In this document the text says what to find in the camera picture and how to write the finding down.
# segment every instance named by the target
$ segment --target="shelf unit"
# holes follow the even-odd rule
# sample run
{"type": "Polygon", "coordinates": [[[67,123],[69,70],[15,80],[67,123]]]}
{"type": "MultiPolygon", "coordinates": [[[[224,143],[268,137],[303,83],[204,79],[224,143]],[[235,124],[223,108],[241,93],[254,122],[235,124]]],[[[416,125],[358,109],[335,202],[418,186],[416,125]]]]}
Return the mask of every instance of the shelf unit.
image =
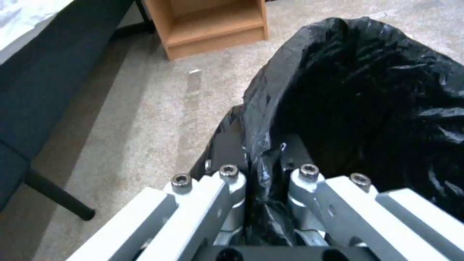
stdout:
{"type": "Polygon", "coordinates": [[[170,60],[268,39],[264,0],[145,0],[170,60]]]}

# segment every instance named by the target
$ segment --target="black plastic bag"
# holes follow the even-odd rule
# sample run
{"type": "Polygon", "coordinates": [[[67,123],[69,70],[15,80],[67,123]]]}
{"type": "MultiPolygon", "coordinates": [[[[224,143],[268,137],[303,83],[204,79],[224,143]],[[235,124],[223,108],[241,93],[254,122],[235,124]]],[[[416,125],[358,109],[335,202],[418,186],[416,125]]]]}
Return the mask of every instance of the black plastic bag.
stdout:
{"type": "Polygon", "coordinates": [[[287,134],[325,177],[361,172],[381,192],[411,188],[464,220],[464,67],[392,26],[330,18],[301,28],[216,134],[231,129],[243,133],[250,160],[247,244],[296,244],[279,164],[287,134]]]}

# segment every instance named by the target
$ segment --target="floor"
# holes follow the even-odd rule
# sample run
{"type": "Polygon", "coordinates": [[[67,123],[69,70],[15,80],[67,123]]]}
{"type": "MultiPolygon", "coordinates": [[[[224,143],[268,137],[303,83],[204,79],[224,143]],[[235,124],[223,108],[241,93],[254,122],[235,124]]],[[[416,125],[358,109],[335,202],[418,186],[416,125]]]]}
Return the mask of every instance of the floor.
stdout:
{"type": "Polygon", "coordinates": [[[277,0],[267,6],[269,41],[174,62],[152,36],[109,44],[34,162],[97,215],[81,221],[21,186],[0,214],[0,260],[65,260],[142,188],[161,188],[188,171],[258,69],[303,25],[369,16],[464,63],[463,0],[277,0]],[[192,87],[189,72],[197,69],[192,87]]]}

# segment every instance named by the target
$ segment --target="chair leg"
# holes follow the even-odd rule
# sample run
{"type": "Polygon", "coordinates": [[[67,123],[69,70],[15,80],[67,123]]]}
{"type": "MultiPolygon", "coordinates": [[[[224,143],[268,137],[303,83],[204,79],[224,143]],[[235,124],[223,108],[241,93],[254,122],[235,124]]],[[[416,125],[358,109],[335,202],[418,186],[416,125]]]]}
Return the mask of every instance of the chair leg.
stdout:
{"type": "Polygon", "coordinates": [[[145,26],[147,27],[148,33],[153,33],[155,31],[155,26],[153,25],[153,22],[148,18],[147,12],[145,12],[145,8],[143,7],[142,1],[135,0],[135,4],[137,5],[137,8],[139,9],[140,15],[143,18],[143,22],[145,23],[145,26]]]}
{"type": "Polygon", "coordinates": [[[78,215],[85,221],[90,220],[95,216],[95,210],[87,207],[64,189],[55,185],[31,168],[28,169],[25,175],[24,183],[72,213],[78,215]]]}

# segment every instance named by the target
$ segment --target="bolt head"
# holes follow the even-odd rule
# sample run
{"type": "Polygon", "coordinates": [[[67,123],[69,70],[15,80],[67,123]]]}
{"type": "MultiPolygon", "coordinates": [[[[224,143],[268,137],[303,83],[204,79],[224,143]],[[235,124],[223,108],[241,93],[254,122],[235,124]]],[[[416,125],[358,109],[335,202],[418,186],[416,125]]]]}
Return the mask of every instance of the bolt head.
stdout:
{"type": "Polygon", "coordinates": [[[300,177],[310,182],[316,182],[319,177],[319,168],[314,164],[303,164],[299,170],[300,177]]]}
{"type": "Polygon", "coordinates": [[[175,193],[183,194],[192,190],[192,177],[189,174],[177,174],[171,179],[175,193]]]}
{"type": "Polygon", "coordinates": [[[372,182],[368,176],[361,173],[351,173],[349,179],[366,193],[369,192],[372,182]]]}
{"type": "Polygon", "coordinates": [[[233,164],[222,165],[219,169],[219,176],[224,180],[235,181],[238,178],[238,168],[233,164]]]}
{"type": "Polygon", "coordinates": [[[205,172],[206,172],[207,174],[209,174],[209,173],[211,172],[212,164],[213,164],[213,163],[212,163],[212,161],[211,161],[210,159],[207,159],[207,160],[205,161],[205,172]]]}

